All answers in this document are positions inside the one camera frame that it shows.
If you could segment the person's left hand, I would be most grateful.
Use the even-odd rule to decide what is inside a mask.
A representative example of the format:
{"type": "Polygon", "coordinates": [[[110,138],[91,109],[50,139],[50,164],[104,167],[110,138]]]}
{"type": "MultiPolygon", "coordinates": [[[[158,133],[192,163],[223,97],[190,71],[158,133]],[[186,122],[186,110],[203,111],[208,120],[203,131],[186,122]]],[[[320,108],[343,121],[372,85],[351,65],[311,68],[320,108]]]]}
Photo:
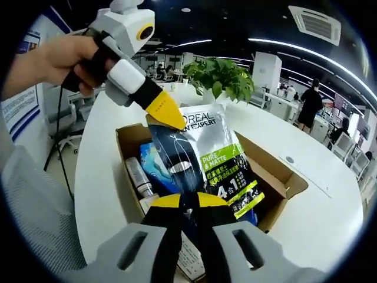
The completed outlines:
{"type": "Polygon", "coordinates": [[[38,81],[61,85],[73,71],[81,80],[81,94],[89,96],[102,82],[83,66],[84,60],[93,58],[98,46],[91,37],[64,35],[38,47],[36,68],[38,81]]]}

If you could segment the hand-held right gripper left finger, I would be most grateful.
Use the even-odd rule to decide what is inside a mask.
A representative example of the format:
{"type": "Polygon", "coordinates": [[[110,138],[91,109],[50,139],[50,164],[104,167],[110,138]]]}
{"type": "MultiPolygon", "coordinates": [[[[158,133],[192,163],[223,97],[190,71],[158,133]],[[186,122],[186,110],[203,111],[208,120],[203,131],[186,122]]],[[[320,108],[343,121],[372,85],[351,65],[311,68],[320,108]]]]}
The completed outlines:
{"type": "Polygon", "coordinates": [[[173,282],[182,246],[180,196],[156,199],[141,223],[101,244],[96,259],[68,282],[173,282]]]}

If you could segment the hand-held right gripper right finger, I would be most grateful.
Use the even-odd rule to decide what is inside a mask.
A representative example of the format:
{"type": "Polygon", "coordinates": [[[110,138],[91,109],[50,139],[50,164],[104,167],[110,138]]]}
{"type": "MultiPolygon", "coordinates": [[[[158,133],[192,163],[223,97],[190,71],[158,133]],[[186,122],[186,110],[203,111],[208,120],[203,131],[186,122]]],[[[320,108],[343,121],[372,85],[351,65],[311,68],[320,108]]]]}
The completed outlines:
{"type": "Polygon", "coordinates": [[[199,250],[208,282],[320,282],[320,270],[292,263],[280,243],[250,222],[237,221],[223,199],[201,192],[197,198],[199,250]]]}

